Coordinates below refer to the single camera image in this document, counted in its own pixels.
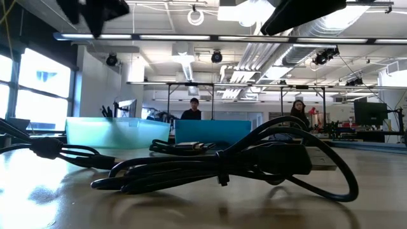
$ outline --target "light blue plastic bin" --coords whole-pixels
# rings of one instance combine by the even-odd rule
[[[235,144],[251,131],[250,121],[176,120],[176,143],[202,142]]]
[[[68,144],[94,148],[147,148],[153,139],[168,141],[170,124],[140,118],[67,118]]]

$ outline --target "security camera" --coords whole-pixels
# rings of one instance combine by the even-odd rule
[[[215,63],[215,64],[222,62],[221,51],[214,51],[214,53],[212,54],[211,61],[212,61],[212,63]]]
[[[116,53],[110,53],[108,58],[106,59],[106,64],[111,67],[116,66],[118,62],[119,60],[117,59]]]

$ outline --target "white ceiling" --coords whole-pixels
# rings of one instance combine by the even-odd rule
[[[55,0],[17,0],[24,8],[37,15],[45,22],[52,25],[61,32],[89,32],[82,22],[79,25],[71,26],[60,11]],[[205,10],[217,10],[218,0],[210,0]],[[394,0],[394,11],[407,11],[406,0]],[[177,33],[177,34],[252,34],[254,27],[247,28],[239,25],[238,22],[221,22],[217,17],[205,14],[202,25],[194,26],[187,21],[188,11],[171,11],[169,16],[164,10],[164,6],[151,6],[159,10],[152,10],[143,6],[130,5],[131,14],[117,18],[105,24],[106,33]],[[169,6],[170,10],[185,10],[189,6]],[[341,36],[385,36],[385,37],[406,37],[407,26],[405,21],[407,15],[397,13],[365,13],[354,25],[344,31]],[[150,63],[150,68],[146,73],[148,76],[175,75],[181,70],[181,65],[171,62],[172,42],[126,42],[126,41],[95,41],[93,43],[102,46],[138,46]],[[221,64],[210,62],[210,53],[215,49],[220,49],[224,62],[238,62],[243,55],[247,44],[244,43],[193,43],[195,53],[201,53],[200,58],[195,58],[192,64],[194,71],[219,72]],[[368,68],[364,72],[365,83],[376,83],[377,73],[375,70],[383,67],[374,64],[367,64],[366,57],[371,57],[372,62],[382,62],[392,57],[407,57],[407,46],[340,46],[341,56],[347,57],[345,61],[354,71]],[[288,83],[336,83],[338,78],[350,74],[348,67],[342,60],[335,59],[317,71],[311,70],[309,60],[305,62],[306,68],[296,68],[290,73],[292,78]]]

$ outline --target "table surface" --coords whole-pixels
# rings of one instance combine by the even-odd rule
[[[81,169],[27,150],[0,155],[0,228],[406,228],[407,156],[335,149],[354,171],[359,198],[339,204],[290,183],[216,178],[143,195],[90,188],[107,172]],[[121,158],[144,150],[115,151]],[[347,192],[340,171],[299,176]]]

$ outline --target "window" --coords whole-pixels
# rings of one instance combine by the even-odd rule
[[[68,98],[71,70],[30,49],[21,56],[18,84]]]
[[[9,91],[8,86],[0,84],[0,118],[6,118]]]
[[[65,130],[71,70],[30,49],[21,57],[15,110],[33,129]]]
[[[0,80],[9,82],[11,80],[13,61],[10,58],[0,55],[0,69]]]

